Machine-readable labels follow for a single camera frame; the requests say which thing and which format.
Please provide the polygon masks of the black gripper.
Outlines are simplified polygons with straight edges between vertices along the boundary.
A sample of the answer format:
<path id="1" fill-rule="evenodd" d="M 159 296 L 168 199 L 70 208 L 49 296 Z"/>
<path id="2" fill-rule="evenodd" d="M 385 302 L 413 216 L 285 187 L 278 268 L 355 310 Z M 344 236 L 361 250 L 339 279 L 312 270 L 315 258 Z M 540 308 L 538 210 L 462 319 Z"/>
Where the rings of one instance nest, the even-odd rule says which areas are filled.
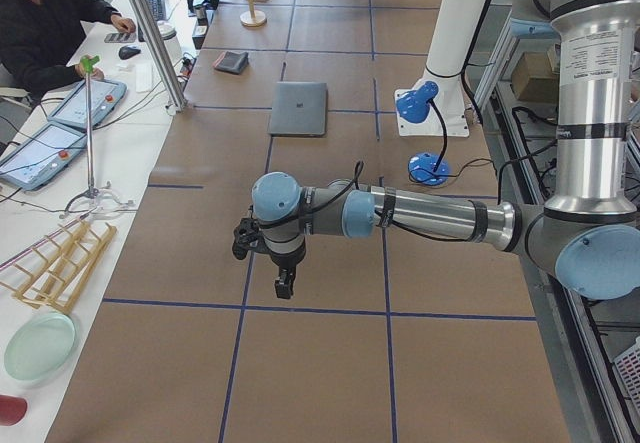
<path id="1" fill-rule="evenodd" d="M 277 298 L 292 298 L 294 281 L 291 278 L 295 278 L 296 267 L 303 261 L 304 257 L 304 252 L 274 253 L 271 255 L 272 262 L 278 267 L 278 276 L 274 282 Z"/>

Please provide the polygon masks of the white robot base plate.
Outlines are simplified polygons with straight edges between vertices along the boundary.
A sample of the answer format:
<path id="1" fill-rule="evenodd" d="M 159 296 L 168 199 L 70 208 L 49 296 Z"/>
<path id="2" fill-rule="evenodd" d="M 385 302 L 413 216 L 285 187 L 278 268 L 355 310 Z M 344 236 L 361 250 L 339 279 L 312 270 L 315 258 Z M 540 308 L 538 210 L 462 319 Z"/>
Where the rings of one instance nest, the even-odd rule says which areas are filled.
<path id="1" fill-rule="evenodd" d="M 394 93 L 400 136 L 442 136 L 442 124 L 433 101 L 442 116 L 449 137 L 467 137 L 465 104 L 459 90 L 441 93 L 436 83 L 427 81 L 418 89 L 398 89 Z"/>

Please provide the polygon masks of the person's right hand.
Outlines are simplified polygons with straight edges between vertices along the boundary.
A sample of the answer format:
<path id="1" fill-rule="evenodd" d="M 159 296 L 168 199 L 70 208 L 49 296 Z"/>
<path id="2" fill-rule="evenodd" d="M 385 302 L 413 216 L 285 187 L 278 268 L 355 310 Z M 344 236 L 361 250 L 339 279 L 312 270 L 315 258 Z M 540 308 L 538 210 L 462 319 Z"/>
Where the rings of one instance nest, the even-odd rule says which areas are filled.
<path id="1" fill-rule="evenodd" d="M 136 23 L 131 18 L 123 17 L 119 13 L 113 13 L 110 16 L 110 21 L 119 33 L 132 34 L 136 32 Z"/>

